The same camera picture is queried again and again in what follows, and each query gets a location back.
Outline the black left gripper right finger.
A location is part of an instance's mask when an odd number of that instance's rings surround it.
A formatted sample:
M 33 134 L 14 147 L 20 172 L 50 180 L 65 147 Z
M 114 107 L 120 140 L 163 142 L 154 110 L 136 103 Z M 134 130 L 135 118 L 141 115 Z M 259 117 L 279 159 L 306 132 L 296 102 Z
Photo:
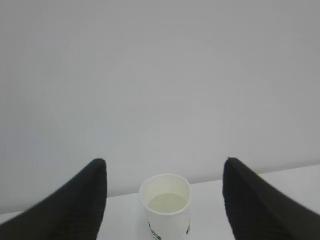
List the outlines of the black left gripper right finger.
M 318 240 L 320 216 L 289 198 L 239 159 L 223 168 L 222 195 L 236 240 Z

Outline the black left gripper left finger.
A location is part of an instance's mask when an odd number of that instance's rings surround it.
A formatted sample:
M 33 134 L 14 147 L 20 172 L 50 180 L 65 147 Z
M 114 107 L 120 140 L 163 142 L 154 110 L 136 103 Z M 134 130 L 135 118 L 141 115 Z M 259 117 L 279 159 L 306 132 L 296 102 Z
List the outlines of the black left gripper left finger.
M 30 209 L 0 225 L 2 240 L 95 240 L 107 201 L 107 166 L 97 158 Z

